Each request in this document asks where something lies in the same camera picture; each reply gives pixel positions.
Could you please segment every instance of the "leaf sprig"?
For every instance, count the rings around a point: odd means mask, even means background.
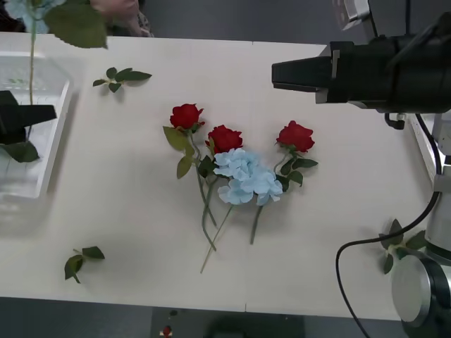
[[[97,87],[107,84],[110,91],[116,93],[127,81],[144,81],[149,79],[151,76],[151,74],[138,72],[133,70],[133,68],[126,68],[118,72],[116,68],[112,67],[106,71],[107,79],[95,80],[92,83],[92,86]]]
[[[177,178],[180,179],[190,171],[192,164],[195,161],[193,157],[195,152],[185,131],[175,129],[172,127],[163,127],[164,134],[169,144],[177,151],[184,151],[183,156],[177,164]]]
[[[390,227],[390,231],[388,234],[393,234],[402,230],[402,226],[400,222],[395,219],[392,222]],[[382,271],[385,275],[387,275],[393,268],[395,260],[393,258],[393,253],[396,254],[398,260],[403,259],[405,256],[409,254],[408,249],[410,250],[419,250],[424,248],[427,245],[427,241],[424,238],[426,234],[425,230],[418,232],[416,235],[411,237],[406,242],[404,241],[404,235],[396,236],[392,239],[386,239],[381,241],[382,247],[385,249],[386,259],[382,264]]]
[[[301,155],[299,155],[296,152],[296,146],[294,145],[285,146],[281,144],[280,146],[287,149],[288,150],[287,156],[291,157],[290,159],[288,159],[287,162],[285,162],[285,164],[282,165],[282,168],[280,169],[280,174],[276,175],[277,180],[282,184],[283,192],[286,192],[290,188],[290,181],[293,181],[299,184],[300,187],[302,187],[304,176],[301,174],[300,171],[297,171],[297,169],[312,168],[318,165],[318,162],[310,160],[308,158],[304,158]]]
[[[81,284],[77,273],[80,271],[85,261],[103,260],[105,259],[105,255],[97,246],[83,248],[81,252],[75,249],[73,250],[77,253],[77,255],[68,259],[66,265],[64,266],[64,274],[66,276],[66,280],[73,277],[78,284]]]

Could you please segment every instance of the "black cable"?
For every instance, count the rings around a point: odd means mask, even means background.
[[[406,35],[410,35],[410,12],[412,10],[412,0],[406,0]]]
[[[426,125],[424,124],[423,118],[420,116],[420,114],[415,114],[415,116],[416,116],[416,119],[418,120],[418,123],[420,124],[421,129],[423,130],[424,134],[426,135],[426,138],[428,139],[429,143],[431,144],[432,152],[434,154],[434,159],[435,159],[435,173],[437,175],[441,175],[442,174],[442,163],[441,163],[441,160],[440,160],[440,154],[438,152],[437,145],[435,144],[435,140],[432,137],[432,135],[429,132],[429,130],[426,127]],[[364,336],[366,338],[371,338],[371,337],[368,334],[368,332],[365,330],[365,328],[363,327],[363,325],[360,322],[360,320],[358,319],[358,317],[356,316],[354,310],[352,310],[350,301],[347,299],[345,290],[343,289],[343,284],[342,284],[341,275],[340,275],[340,256],[341,256],[341,253],[346,248],[349,248],[350,246],[355,246],[355,245],[360,245],[360,244],[370,244],[370,243],[377,243],[377,242],[385,241],[387,239],[392,239],[394,237],[398,237],[401,234],[404,234],[405,232],[408,232],[408,231],[412,230],[419,223],[421,223],[424,220],[424,218],[426,218],[426,216],[432,211],[433,207],[435,206],[435,203],[437,203],[437,200],[438,200],[439,196],[440,196],[440,192],[432,193],[431,200],[429,201],[429,204],[424,209],[424,211],[421,213],[421,215],[418,216],[416,218],[416,220],[414,220],[408,226],[404,227],[402,230],[400,230],[398,232],[394,232],[392,234],[387,234],[385,236],[381,236],[381,237],[378,237],[378,238],[364,239],[364,240],[361,240],[361,241],[355,241],[355,242],[346,243],[345,245],[343,245],[342,247],[340,247],[338,249],[337,256],[335,257],[335,271],[337,273],[338,286],[340,288],[341,295],[342,295],[343,299],[345,300],[345,303],[346,303],[346,306],[347,306],[348,310],[350,311],[350,313],[351,313],[352,317],[354,318],[357,326],[359,327],[359,329],[362,331],[362,333],[364,334]]]
[[[378,29],[376,28],[376,23],[374,22],[373,13],[371,12],[371,9],[369,12],[369,20],[371,22],[371,29],[373,30],[374,37],[378,37],[379,36]]]

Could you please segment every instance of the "artificial flower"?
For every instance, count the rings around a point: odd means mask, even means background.
[[[242,182],[239,180],[230,180],[228,186],[218,189],[219,198],[226,203],[238,205],[249,202],[254,196],[254,192],[245,192],[241,188]]]
[[[53,7],[57,7],[66,2],[66,0],[42,0],[33,10],[28,8],[29,0],[6,0],[5,10],[9,16],[14,19],[22,19],[28,32],[32,30],[33,16],[36,20],[36,33],[45,34],[49,32],[49,28],[44,22],[44,16]]]
[[[217,175],[232,177],[228,186],[218,189],[219,197],[226,203],[243,204],[257,194],[257,205],[263,206],[271,197],[278,201],[283,193],[282,184],[276,174],[260,164],[259,158],[252,152],[232,149],[228,153],[215,155],[214,170]]]
[[[244,192],[257,194],[257,205],[264,206],[271,197],[273,201],[280,200],[283,193],[282,184],[277,181],[276,174],[262,165],[255,168],[252,176],[241,184]]]
[[[197,109],[195,104],[184,104],[181,107],[174,107],[172,110],[171,124],[174,128],[181,127],[185,130],[195,127],[196,129],[200,125],[204,125],[205,122],[199,122],[199,116],[204,109]]]
[[[228,129],[225,125],[220,125],[219,127],[213,128],[213,131],[209,132],[209,139],[213,139],[214,141],[215,154],[225,153],[231,149],[241,148],[242,138],[240,135],[241,132]],[[210,146],[209,141],[205,141],[205,143],[207,146]]]
[[[304,128],[295,121],[291,121],[288,126],[282,129],[277,142],[284,146],[294,145],[296,151],[305,153],[315,144],[313,139],[311,139],[312,134],[313,130]]]
[[[231,149],[227,153],[216,154],[214,158],[218,166],[214,170],[215,174],[233,177],[239,181],[249,179],[259,164],[256,154],[242,149]]]

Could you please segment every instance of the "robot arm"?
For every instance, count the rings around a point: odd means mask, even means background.
[[[412,251],[397,264],[392,290],[409,337],[451,337],[451,112],[446,113],[451,109],[451,13],[444,13],[418,35],[377,37],[367,0],[333,2],[342,28],[370,23],[367,32],[376,37],[360,46],[331,42],[316,58],[274,64],[273,86],[314,92],[318,104],[351,103],[376,109],[385,114],[389,126],[399,130],[404,128],[406,113],[436,114],[428,139],[440,168],[431,199],[431,204],[437,203],[426,231],[428,246],[425,253]],[[390,119],[391,113],[396,120]],[[424,124],[422,128],[428,133]],[[443,171],[436,142],[445,155]]]

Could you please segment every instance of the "flower stem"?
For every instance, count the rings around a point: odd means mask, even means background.
[[[274,173],[277,173],[277,172],[276,172],[277,167],[278,167],[279,165],[281,165],[281,164],[285,161],[285,159],[287,158],[287,156],[288,156],[288,154],[285,154],[284,157],[282,158],[282,160],[274,166]]]
[[[35,73],[35,42],[36,42],[36,19],[33,16],[32,18],[32,28],[31,28],[31,52],[30,52],[30,105],[33,105],[33,75]],[[27,139],[30,139],[32,126],[28,128]]]
[[[211,248],[213,248],[214,251],[216,251],[216,247],[214,246],[214,243],[211,241],[210,236],[209,236],[208,232],[206,231],[205,218],[206,218],[206,211],[209,210],[209,204],[210,204],[210,199],[211,199],[211,193],[213,192],[213,186],[217,180],[219,180],[219,177],[217,177],[210,184],[209,191],[206,194],[206,201],[204,204],[204,212],[202,213],[202,230],[204,231],[205,237],[209,240],[210,246],[211,246]]]
[[[259,224],[259,218],[261,211],[263,210],[263,206],[259,206],[257,210],[257,214],[255,215],[254,224],[252,225],[252,233],[251,233],[251,245],[254,243],[255,232],[257,231],[257,225]]]
[[[199,161],[200,161],[200,158],[201,158],[201,153],[200,153],[199,148],[197,147],[197,145],[195,144],[195,142],[194,142],[194,140],[192,138],[192,133],[191,132],[189,133],[189,136],[190,136],[191,144],[194,147],[195,151],[197,152],[197,157],[196,157],[196,161],[194,162],[194,165],[196,166],[197,183],[199,183],[200,196],[202,197],[202,201],[204,202],[204,205],[207,205],[207,211],[208,211],[208,213],[210,215],[210,219],[211,219],[213,225],[215,227],[218,227],[218,225],[216,224],[216,221],[215,221],[215,219],[213,217],[213,213],[211,213],[211,210],[208,207],[208,204],[206,203],[204,188],[202,187],[202,181],[201,181],[200,174],[199,174]]]
[[[230,212],[232,211],[233,206],[234,206],[234,205],[230,206],[230,208],[228,209],[228,211],[227,211],[227,213],[226,213],[226,215],[225,215],[225,218],[223,219],[223,222],[222,222],[221,225],[219,226],[218,231],[216,231],[216,234],[214,235],[214,238],[213,238],[213,243],[216,241],[216,238],[218,238],[219,232],[221,231],[221,229],[222,229],[224,223],[225,223],[226,220],[227,220],[227,217],[229,216]],[[208,262],[208,260],[209,260],[209,258],[210,258],[211,250],[212,250],[212,249],[213,249],[213,247],[210,246],[209,252],[206,254],[204,264],[202,264],[202,269],[200,270],[200,273],[203,273],[203,272],[204,272],[204,269],[205,269],[205,266],[206,266],[206,262]]]

